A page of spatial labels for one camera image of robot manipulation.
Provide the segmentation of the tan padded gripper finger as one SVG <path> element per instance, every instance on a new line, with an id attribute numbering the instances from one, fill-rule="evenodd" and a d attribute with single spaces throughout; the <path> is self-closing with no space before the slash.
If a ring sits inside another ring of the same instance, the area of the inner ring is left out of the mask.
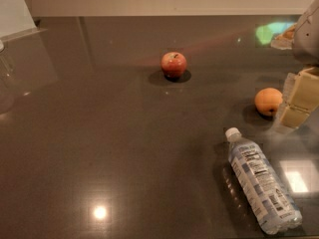
<path id="1" fill-rule="evenodd" d="M 297 74 L 289 73 L 273 128 L 280 133 L 290 133 L 303 125 L 318 107 L 319 68 L 308 67 Z"/>

